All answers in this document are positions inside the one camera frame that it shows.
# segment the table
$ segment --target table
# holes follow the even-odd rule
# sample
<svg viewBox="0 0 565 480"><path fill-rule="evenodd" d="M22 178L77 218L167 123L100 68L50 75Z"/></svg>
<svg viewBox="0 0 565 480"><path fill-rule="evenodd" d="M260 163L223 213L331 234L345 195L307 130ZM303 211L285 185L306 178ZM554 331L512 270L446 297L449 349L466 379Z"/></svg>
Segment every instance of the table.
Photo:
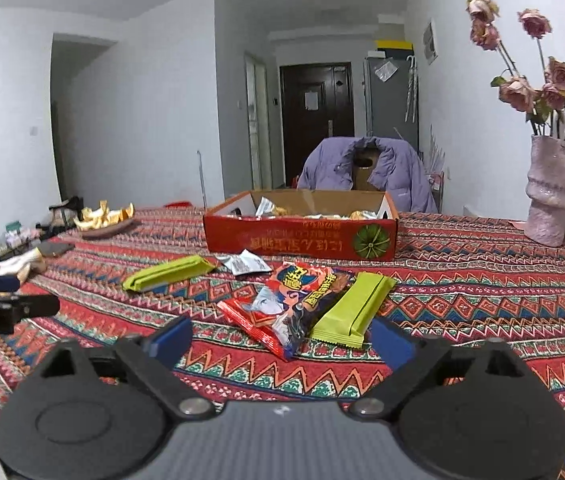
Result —
<svg viewBox="0 0 565 480"><path fill-rule="evenodd" d="M308 340L285 363L250 340L215 303L248 300L264 277L239 280L219 269L142 295L123 291L125 276L138 269L184 254L209 255L200 210L136 214L141 225L109 240L62 234L76 249L24 286L28 293L57 294L61 311L0 336L0 407L58 339L111 344L183 314L194 322L195 340L175 373L218 406L227 399L354 399L391 372L369 346L358 351ZM434 332L460 345L506 339L565 407L565 246L540 246L507 220L435 214L402 214L397 244L389 264L324 262L399 280L380 314L416 335Z"/></svg>

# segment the pink rose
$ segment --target pink rose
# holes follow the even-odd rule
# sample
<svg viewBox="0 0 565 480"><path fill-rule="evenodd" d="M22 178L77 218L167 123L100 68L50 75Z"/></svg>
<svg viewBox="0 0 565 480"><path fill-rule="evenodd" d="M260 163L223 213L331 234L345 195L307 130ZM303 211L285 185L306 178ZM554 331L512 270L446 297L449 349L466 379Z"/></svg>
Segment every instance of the pink rose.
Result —
<svg viewBox="0 0 565 480"><path fill-rule="evenodd" d="M537 40L541 40L545 34L551 32L549 20L538 12L538 9L525 9L519 12L518 21L523 24L525 32Z"/></svg>
<svg viewBox="0 0 565 480"><path fill-rule="evenodd" d="M541 92L549 108L552 110L565 109L565 90L559 90L553 83L545 83Z"/></svg>
<svg viewBox="0 0 565 480"><path fill-rule="evenodd" d="M558 90L565 91L565 63L549 57L549 65L545 69L545 81L553 83Z"/></svg>
<svg viewBox="0 0 565 480"><path fill-rule="evenodd" d="M498 89L498 98L512 105L519 112L533 111L533 103L537 97L526 77L514 76Z"/></svg>
<svg viewBox="0 0 565 480"><path fill-rule="evenodd" d="M491 23L498 14L498 6L492 0L467 0L467 12L473 20Z"/></svg>
<svg viewBox="0 0 565 480"><path fill-rule="evenodd" d="M482 47L484 50L495 50L500 40L498 29L490 23L473 20L471 22L471 41Z"/></svg>

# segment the green snack bar wrapper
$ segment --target green snack bar wrapper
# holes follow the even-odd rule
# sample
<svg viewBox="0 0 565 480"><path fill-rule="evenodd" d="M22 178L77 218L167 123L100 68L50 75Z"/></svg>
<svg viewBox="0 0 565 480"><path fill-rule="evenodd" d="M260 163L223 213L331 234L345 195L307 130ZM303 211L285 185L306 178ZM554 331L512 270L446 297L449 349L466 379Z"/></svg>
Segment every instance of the green snack bar wrapper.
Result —
<svg viewBox="0 0 565 480"><path fill-rule="evenodd" d="M362 348L365 331L397 281L360 272L354 285L325 316L316 323L310 337L328 343Z"/></svg>
<svg viewBox="0 0 565 480"><path fill-rule="evenodd" d="M195 276L207 274L215 266L198 254L178 258L166 264L160 264L140 270L122 282L124 290L145 292L168 283L182 282Z"/></svg>

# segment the pink ceramic vase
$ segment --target pink ceramic vase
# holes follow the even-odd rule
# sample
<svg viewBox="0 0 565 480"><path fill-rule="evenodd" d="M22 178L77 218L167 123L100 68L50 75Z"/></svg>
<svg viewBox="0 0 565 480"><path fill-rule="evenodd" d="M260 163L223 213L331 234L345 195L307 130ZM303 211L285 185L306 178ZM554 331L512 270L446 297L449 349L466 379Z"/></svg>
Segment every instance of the pink ceramic vase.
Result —
<svg viewBox="0 0 565 480"><path fill-rule="evenodd" d="M531 168L527 174L531 198L525 235L549 247L565 239L565 140L548 136L531 138Z"/></svg>

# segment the cardboard box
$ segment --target cardboard box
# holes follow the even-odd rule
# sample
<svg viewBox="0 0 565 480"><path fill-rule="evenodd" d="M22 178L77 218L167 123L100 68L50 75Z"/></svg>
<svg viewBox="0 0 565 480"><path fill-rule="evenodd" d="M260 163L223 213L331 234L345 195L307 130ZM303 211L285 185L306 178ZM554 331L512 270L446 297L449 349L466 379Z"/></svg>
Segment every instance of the cardboard box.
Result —
<svg viewBox="0 0 565 480"><path fill-rule="evenodd" d="M262 197L292 215L256 218ZM370 210L374 220L310 219ZM334 260L389 261L396 252L398 211L382 191L279 189L245 191L204 215L207 246L218 253L300 254Z"/></svg>

